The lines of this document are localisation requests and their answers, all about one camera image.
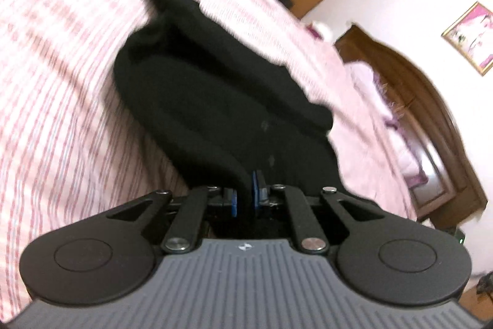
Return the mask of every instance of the picture frame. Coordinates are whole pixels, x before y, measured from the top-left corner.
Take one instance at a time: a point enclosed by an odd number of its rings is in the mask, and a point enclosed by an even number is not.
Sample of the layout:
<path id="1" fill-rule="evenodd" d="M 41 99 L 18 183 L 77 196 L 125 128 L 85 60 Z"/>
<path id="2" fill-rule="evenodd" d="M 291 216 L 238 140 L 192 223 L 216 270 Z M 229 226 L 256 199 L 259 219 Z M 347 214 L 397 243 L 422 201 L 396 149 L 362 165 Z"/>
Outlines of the picture frame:
<path id="1" fill-rule="evenodd" d="M 493 67 L 493 12 L 481 3 L 472 5 L 442 37 L 482 76 Z"/>

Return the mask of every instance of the pink blanket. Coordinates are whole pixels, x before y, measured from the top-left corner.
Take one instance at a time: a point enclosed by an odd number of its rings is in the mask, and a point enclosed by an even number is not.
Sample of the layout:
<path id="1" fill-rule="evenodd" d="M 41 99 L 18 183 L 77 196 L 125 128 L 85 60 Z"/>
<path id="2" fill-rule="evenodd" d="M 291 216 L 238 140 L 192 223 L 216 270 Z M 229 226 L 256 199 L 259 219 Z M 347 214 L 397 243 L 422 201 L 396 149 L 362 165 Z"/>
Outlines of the pink blanket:
<path id="1" fill-rule="evenodd" d="M 378 117 L 336 51 L 276 0 L 197 0 L 247 46 L 285 65 L 330 107 L 329 140 L 347 188 L 414 217 Z M 18 272 L 42 233 L 159 188 L 185 191 L 171 162 L 123 107 L 112 62 L 149 17 L 145 0 L 0 0 L 0 319 L 29 301 Z"/>

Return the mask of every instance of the bed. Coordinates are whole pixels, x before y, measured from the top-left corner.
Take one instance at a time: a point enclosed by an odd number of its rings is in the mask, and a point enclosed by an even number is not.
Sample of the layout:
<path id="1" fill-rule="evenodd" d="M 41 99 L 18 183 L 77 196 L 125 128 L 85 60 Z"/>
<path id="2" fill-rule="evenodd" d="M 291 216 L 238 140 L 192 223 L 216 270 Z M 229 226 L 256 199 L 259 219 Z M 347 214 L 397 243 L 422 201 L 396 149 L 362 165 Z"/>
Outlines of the bed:
<path id="1" fill-rule="evenodd" d="M 356 27 L 337 44 L 344 60 L 367 60 L 388 81 L 389 95 L 402 99 L 403 122 L 417 133 L 423 165 L 433 166 L 427 187 L 411 195 L 383 123 L 352 90 L 333 46 L 315 40 L 277 0 L 197 1 L 243 44 L 285 66 L 311 102 L 333 111 L 329 141 L 351 191 L 401 216 L 429 216 L 440 227 L 484 207 L 450 114 L 410 62 Z M 187 187 L 124 107 L 112 79 L 116 53 L 154 13 L 147 0 L 0 2 L 0 319 L 6 321 L 29 302 L 17 265 L 32 239 L 156 188 L 181 195 Z"/>
<path id="2" fill-rule="evenodd" d="M 355 24 L 335 46 L 344 62 L 364 60 L 380 74 L 394 112 L 418 150 L 428 183 L 410 190 L 417 218 L 430 218 L 435 227 L 446 229 L 484 210 L 484 190 L 467 159 L 454 118 L 430 80 Z"/>

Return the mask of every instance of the gray ribbed surface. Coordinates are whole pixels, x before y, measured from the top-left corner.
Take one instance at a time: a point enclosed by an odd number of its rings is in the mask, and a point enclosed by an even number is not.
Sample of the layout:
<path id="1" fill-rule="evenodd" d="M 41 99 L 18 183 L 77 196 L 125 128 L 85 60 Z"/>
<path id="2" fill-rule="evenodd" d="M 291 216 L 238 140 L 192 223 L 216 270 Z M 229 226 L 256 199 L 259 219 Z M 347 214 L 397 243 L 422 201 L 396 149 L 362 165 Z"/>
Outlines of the gray ribbed surface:
<path id="1" fill-rule="evenodd" d="M 204 240 L 166 257 L 152 280 L 118 301 L 85 309 L 34 302 L 19 329 L 480 328 L 454 302 L 426 310 L 381 306 L 355 294 L 322 257 L 286 240 Z"/>

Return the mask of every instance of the bed sheet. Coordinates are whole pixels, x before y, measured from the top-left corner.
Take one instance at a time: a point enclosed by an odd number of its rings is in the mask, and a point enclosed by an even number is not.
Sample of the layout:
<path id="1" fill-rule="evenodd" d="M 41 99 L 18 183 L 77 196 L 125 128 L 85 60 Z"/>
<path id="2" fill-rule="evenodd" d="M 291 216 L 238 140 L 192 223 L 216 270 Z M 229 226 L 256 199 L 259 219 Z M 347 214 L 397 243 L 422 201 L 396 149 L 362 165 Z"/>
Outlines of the bed sheet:
<path id="1" fill-rule="evenodd" d="M 203 12 L 330 107 L 347 188 L 414 218 L 385 128 L 346 75 L 276 0 L 197 0 Z M 18 272 L 35 237 L 156 188 L 186 185 L 131 117 L 112 81 L 146 0 L 0 0 L 0 319 L 29 301 Z"/>

